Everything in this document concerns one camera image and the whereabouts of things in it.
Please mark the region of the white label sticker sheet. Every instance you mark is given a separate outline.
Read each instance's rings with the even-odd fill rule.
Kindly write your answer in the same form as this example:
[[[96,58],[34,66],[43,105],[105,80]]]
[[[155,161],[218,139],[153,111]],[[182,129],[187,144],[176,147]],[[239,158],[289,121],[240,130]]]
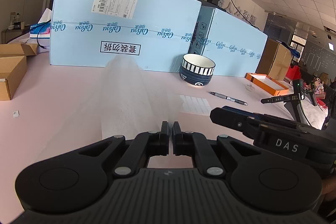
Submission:
[[[182,100],[181,113],[197,114],[209,116],[212,108],[205,98],[187,96],[179,94]]]

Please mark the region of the open brown cardboard box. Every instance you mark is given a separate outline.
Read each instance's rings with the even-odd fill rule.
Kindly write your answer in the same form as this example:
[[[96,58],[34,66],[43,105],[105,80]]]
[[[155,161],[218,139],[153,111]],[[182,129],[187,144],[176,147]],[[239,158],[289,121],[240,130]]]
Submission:
[[[9,101],[14,98],[14,94],[27,71],[27,56],[36,56],[37,53],[37,44],[1,44],[1,101]]]

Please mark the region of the brown cardboard carton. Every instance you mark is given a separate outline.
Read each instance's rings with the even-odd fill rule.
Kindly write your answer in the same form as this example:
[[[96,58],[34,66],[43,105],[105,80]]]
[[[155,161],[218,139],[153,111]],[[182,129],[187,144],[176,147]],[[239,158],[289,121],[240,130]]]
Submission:
[[[291,51],[281,43],[267,39],[256,73],[268,75],[272,79],[282,81],[290,67]]]

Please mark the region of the large light blue box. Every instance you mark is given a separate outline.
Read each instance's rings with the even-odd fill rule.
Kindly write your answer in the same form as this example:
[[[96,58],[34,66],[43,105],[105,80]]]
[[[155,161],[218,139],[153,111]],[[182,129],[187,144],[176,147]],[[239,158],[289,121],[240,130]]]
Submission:
[[[129,56],[142,69],[177,72],[200,9],[198,0],[54,0],[50,63],[104,67]]]

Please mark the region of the grey black pen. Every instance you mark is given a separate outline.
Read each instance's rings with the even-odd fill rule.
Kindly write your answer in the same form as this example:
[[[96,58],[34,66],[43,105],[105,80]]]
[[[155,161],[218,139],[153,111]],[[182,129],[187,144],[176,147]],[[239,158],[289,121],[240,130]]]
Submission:
[[[233,98],[233,97],[230,97],[230,96],[226,96],[226,95],[221,94],[221,93],[209,92],[209,94],[211,94],[213,96],[216,96],[218,98],[224,99],[224,100],[228,100],[228,101],[231,101],[231,102],[234,102],[234,103],[238,103],[240,105],[244,105],[244,106],[248,105],[247,102],[244,102],[242,100],[239,100],[239,99],[236,99],[236,98]]]

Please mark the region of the striped blue ceramic bowl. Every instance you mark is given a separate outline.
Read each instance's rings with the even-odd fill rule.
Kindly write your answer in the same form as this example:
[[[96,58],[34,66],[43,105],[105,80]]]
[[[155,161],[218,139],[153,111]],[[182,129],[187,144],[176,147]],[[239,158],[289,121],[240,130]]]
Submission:
[[[188,53],[183,55],[179,75],[194,86],[206,86],[214,74],[216,64],[208,57]]]

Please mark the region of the small white paper tag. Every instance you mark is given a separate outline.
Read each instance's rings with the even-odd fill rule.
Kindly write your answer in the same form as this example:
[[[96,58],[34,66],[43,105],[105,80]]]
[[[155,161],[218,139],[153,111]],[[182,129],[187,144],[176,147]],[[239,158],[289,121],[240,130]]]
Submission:
[[[20,114],[19,114],[18,110],[13,112],[13,117],[14,118],[18,118],[19,116],[20,116]]]

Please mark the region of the orange flat box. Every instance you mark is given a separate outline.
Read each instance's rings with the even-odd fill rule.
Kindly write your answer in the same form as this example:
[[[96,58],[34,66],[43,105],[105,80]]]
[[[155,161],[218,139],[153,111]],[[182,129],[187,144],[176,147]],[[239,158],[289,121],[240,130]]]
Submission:
[[[289,93],[289,88],[268,75],[247,73],[245,78],[272,96],[284,96]]]

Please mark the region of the blue tissue box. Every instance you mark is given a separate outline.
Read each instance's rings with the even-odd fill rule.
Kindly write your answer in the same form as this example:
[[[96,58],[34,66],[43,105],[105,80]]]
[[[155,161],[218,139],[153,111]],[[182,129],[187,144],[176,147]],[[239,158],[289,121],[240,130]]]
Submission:
[[[30,38],[35,39],[37,45],[42,49],[46,49],[46,46],[43,46],[39,40],[40,39],[49,39],[51,33],[51,18],[52,10],[46,8],[42,14],[42,17],[39,19],[37,24],[30,26]]]

